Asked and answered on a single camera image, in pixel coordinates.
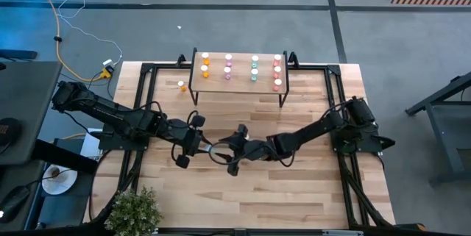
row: robotic arm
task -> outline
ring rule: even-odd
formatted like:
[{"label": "robotic arm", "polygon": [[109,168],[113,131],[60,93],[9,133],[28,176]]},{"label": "robotic arm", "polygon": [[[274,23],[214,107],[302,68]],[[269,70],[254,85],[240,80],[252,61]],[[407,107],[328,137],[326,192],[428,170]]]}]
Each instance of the robotic arm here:
[{"label": "robotic arm", "polygon": [[[117,134],[124,140],[138,141],[143,137],[158,137],[174,145],[182,146],[183,153],[175,160],[181,168],[187,168],[190,162],[187,156],[197,153],[209,153],[217,144],[211,144],[198,130],[205,123],[201,115],[193,116],[191,122],[180,119],[168,119],[162,112],[158,102],[151,102],[142,107],[130,109],[113,101],[102,98],[89,91],[81,82],[60,82],[59,89],[52,98],[52,109],[59,112],[82,111],[87,115],[113,127],[112,135]],[[159,111],[143,110],[150,104],[157,104]],[[348,111],[348,117],[342,116]],[[248,140],[248,129],[240,124],[238,130],[231,136],[219,140],[226,143],[233,151],[233,156],[214,153],[225,159],[227,172],[232,176],[238,174],[238,162],[242,159],[280,161],[289,167],[294,161],[296,151],[301,145],[325,133],[333,133],[333,146],[337,152],[380,152],[394,145],[394,141],[378,136],[378,126],[374,123],[375,117],[363,99],[353,97],[349,101],[340,103],[327,110],[322,117],[296,132],[280,133],[268,136],[266,140]],[[203,141],[210,144],[209,151],[199,150]],[[282,160],[291,157],[287,165]]]},{"label": "robotic arm", "polygon": [[[348,111],[348,118],[342,117],[344,110]],[[237,176],[238,161],[241,159],[279,160],[289,167],[302,144],[328,132],[333,133],[333,146],[337,152],[354,152],[361,150],[362,146],[366,152],[381,152],[394,145],[393,140],[378,136],[378,126],[371,110],[363,99],[354,96],[349,101],[331,107],[318,121],[296,132],[268,136],[265,141],[247,140],[248,130],[241,124],[236,132],[219,142],[227,143],[234,151],[234,157],[227,160],[227,172]],[[289,157],[291,162],[287,165],[282,159]]]},{"label": "robotic arm", "polygon": [[[116,133],[123,140],[138,141],[143,137],[158,137],[182,146],[183,155],[176,161],[182,168],[187,168],[190,161],[186,155],[194,156],[198,152],[202,135],[196,128],[205,123],[205,118],[200,115],[195,115],[190,124],[187,124],[180,119],[168,119],[158,102],[130,109],[96,95],[81,82],[60,82],[58,87],[52,97],[53,110],[84,112],[112,126],[114,132],[111,134]],[[159,111],[142,109],[150,104],[157,104]]]}]

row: cup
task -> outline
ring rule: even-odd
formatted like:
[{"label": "cup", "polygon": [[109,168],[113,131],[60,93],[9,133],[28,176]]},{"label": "cup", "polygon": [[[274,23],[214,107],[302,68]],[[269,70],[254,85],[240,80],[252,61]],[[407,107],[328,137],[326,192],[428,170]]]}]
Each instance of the cup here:
[{"label": "cup", "polygon": [[209,65],[209,53],[203,52],[201,56],[203,57],[203,63],[205,65]]},{"label": "cup", "polygon": [[281,85],[281,79],[276,79],[275,80],[275,86],[273,87],[273,91],[275,91],[275,92],[279,91],[280,85]]},{"label": "cup", "polygon": [[226,54],[226,67],[231,67],[233,65],[233,56],[231,54]]},{"label": "cup", "polygon": [[252,56],[252,68],[258,68],[258,56],[257,55]]},{"label": "cup", "polygon": [[201,71],[203,72],[203,77],[205,78],[209,77],[208,67],[206,65],[201,65]]},{"label": "cup", "polygon": [[281,61],[281,55],[276,54],[275,60],[273,60],[273,66],[280,66],[280,61]]},{"label": "cup", "polygon": [[185,83],[183,81],[179,81],[178,82],[178,87],[180,87],[180,90],[182,92],[185,92],[186,91],[186,86],[184,85]]},{"label": "cup", "polygon": [[256,81],[257,80],[257,75],[258,75],[258,69],[252,69],[251,71],[251,74],[252,74],[252,81]]},{"label": "cup", "polygon": [[273,78],[279,79],[279,78],[280,78],[280,73],[281,73],[281,67],[280,67],[280,66],[275,66],[275,67],[273,68],[273,70],[275,71],[275,72],[273,73]]},{"label": "cup", "polygon": [[230,79],[230,68],[229,67],[224,68],[224,77],[226,79]]}]

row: wooden table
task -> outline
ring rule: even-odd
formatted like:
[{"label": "wooden table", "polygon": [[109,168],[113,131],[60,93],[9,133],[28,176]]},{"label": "wooden table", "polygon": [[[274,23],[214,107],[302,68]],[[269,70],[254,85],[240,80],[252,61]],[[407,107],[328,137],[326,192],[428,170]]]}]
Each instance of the wooden table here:
[{"label": "wooden table", "polygon": [[[118,103],[133,106],[141,63],[123,62],[115,94]],[[359,65],[340,66],[346,98],[365,97]],[[322,72],[290,71],[289,76],[290,96],[282,109],[277,96],[232,93],[205,93],[195,107],[190,93],[181,92],[177,85],[188,81],[189,70],[159,70],[154,100],[169,118],[185,120],[190,111],[199,110],[206,117],[202,129],[209,140],[232,134],[239,123],[247,125],[251,138],[264,139],[316,121],[328,108]],[[139,179],[140,187],[152,186],[157,191],[165,216],[161,227],[347,228],[339,164],[327,135],[302,146],[290,168],[278,162],[244,160],[237,177],[211,162],[207,154],[192,157],[186,170],[178,168],[170,148],[170,143],[152,139]],[[116,190],[123,153],[110,152],[98,170],[93,187],[95,215]],[[359,154],[358,164],[365,193],[384,218],[394,223],[379,160]],[[353,204],[361,222],[355,196]]]}]

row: white plate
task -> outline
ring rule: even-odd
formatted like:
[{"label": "white plate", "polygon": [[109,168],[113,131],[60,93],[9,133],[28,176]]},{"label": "white plate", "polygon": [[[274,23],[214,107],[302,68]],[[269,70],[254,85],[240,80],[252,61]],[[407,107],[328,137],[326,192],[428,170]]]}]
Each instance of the white plate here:
[{"label": "white plate", "polygon": [[[60,172],[68,170],[68,168],[59,165],[51,165],[49,166],[49,168],[50,167],[58,167]],[[44,172],[43,179],[48,177],[48,170]],[[75,180],[77,180],[77,171],[74,170],[68,170],[66,172],[61,173],[60,175],[65,175],[66,177],[63,182],[57,182],[54,179],[44,179],[42,181],[43,189],[49,195],[60,195],[61,193],[66,192],[72,187],[72,185],[74,185]]]}]

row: white cable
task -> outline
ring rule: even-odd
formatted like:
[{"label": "white cable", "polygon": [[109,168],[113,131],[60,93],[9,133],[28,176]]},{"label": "white cable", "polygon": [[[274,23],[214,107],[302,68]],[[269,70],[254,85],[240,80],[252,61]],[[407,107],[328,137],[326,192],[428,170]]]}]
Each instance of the white cable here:
[{"label": "white cable", "polygon": [[119,59],[118,59],[116,62],[113,62],[113,65],[116,66],[116,65],[121,61],[121,59],[123,58],[123,51],[122,51],[121,48],[118,46],[118,44],[116,44],[116,42],[114,42],[114,41],[112,41],[112,40],[103,40],[103,39],[101,39],[101,38],[97,38],[95,35],[92,35],[92,34],[90,34],[90,33],[87,33],[87,32],[85,32],[85,31],[83,31],[82,29],[80,29],[79,27],[72,26],[72,24],[71,24],[69,21],[67,21],[67,19],[66,19],[66,18],[75,18],[75,17],[79,14],[80,10],[82,10],[82,9],[85,7],[85,0],[83,0],[83,5],[82,5],[82,7],[80,7],[80,8],[75,12],[75,14],[74,14],[73,16],[65,16],[65,15],[63,15],[63,14],[61,13],[61,11],[60,11],[60,8],[61,8],[67,1],[68,1],[68,0],[65,0],[65,1],[63,1],[62,4],[59,5],[59,7],[57,8],[57,16],[59,16],[62,20],[64,20],[71,28],[76,29],[76,30],[79,30],[79,31],[80,31],[81,33],[83,33],[84,35],[94,37],[94,38],[95,38],[96,40],[98,40],[98,41],[102,41],[102,42],[107,42],[107,43],[112,43],[112,44],[114,44],[114,45],[116,46],[116,48],[119,50],[119,53],[120,53],[120,54],[119,54]]}]

